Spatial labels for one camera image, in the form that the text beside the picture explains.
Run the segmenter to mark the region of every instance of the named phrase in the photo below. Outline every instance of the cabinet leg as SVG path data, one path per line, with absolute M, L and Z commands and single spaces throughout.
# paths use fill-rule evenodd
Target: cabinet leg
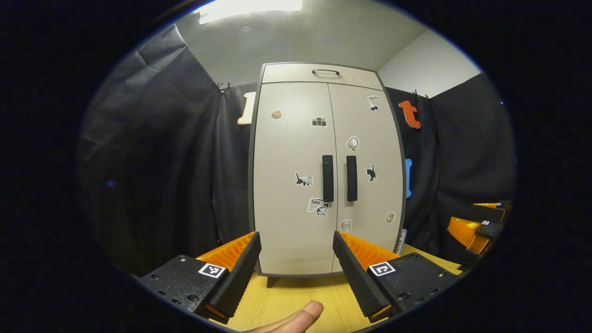
M 267 277 L 267 288 L 271 288 L 279 280 L 279 277 Z

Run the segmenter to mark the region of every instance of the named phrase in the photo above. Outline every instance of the drawer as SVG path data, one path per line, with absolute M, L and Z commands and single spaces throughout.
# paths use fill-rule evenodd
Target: drawer
M 382 90 L 382 85 L 375 72 L 314 63 L 278 63 L 266 65 L 262 83 L 271 82 L 327 82 Z

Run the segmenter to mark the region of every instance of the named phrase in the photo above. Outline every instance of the hand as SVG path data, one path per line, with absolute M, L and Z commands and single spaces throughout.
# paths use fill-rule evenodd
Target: hand
M 273 324 L 257 327 L 244 333 L 304 333 L 313 326 L 324 310 L 324 306 L 314 300 L 306 304 L 302 310 Z

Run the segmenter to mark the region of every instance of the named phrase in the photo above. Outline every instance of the cabinet door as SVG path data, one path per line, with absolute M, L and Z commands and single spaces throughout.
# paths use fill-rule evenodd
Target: cabinet door
M 261 273 L 331 273 L 336 182 L 334 202 L 328 207 L 311 203 L 324 199 L 323 155 L 333 157 L 337 179 L 327 84 L 262 84 L 254 143 L 253 209 L 261 235 Z
M 329 84 L 339 189 L 337 230 L 393 251 L 404 204 L 404 159 L 383 91 Z M 357 201 L 348 201 L 347 156 L 355 156 Z M 335 258 L 333 272 L 341 271 Z

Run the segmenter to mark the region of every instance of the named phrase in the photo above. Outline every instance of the white wall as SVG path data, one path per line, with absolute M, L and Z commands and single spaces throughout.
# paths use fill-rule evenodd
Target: white wall
M 434 97 L 455 87 L 481 69 L 454 45 L 427 30 L 398 52 L 378 75 L 386 87 Z

